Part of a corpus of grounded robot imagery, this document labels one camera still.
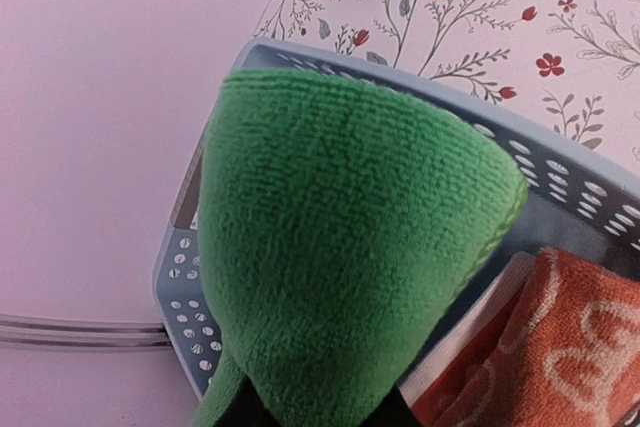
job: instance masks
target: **floral tablecloth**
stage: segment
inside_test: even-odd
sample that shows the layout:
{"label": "floral tablecloth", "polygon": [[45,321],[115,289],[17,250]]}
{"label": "floral tablecloth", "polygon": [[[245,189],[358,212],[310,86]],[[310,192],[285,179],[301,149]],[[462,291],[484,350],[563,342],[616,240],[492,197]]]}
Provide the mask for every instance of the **floral tablecloth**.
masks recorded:
{"label": "floral tablecloth", "polygon": [[640,174],[640,0],[270,0],[256,36],[448,84]]}

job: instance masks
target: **green cloth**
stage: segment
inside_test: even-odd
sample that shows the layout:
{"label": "green cloth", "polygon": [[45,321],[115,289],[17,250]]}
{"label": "green cloth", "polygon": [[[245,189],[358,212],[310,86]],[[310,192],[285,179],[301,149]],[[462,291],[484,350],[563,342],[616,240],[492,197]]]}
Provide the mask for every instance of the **green cloth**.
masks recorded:
{"label": "green cloth", "polygon": [[495,143],[412,96],[295,70],[231,75],[198,216],[225,363],[195,425],[214,425],[241,371],[282,427],[358,426],[526,192]]}

